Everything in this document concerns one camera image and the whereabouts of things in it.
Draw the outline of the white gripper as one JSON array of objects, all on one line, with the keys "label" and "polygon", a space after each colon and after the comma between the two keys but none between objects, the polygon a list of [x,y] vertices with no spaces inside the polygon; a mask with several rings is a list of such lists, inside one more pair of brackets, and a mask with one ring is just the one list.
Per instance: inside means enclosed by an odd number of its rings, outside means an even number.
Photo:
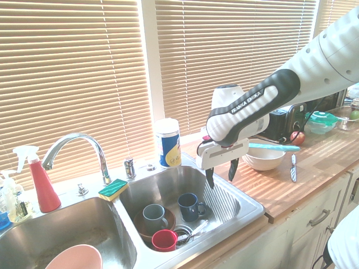
[{"label": "white gripper", "polygon": [[205,170],[206,180],[210,188],[214,188],[214,167],[230,162],[228,171],[228,180],[233,181],[238,168],[239,158],[247,154],[249,148],[249,139],[245,138],[235,142],[230,147],[222,147],[216,142],[203,140],[197,148],[196,165]]}]

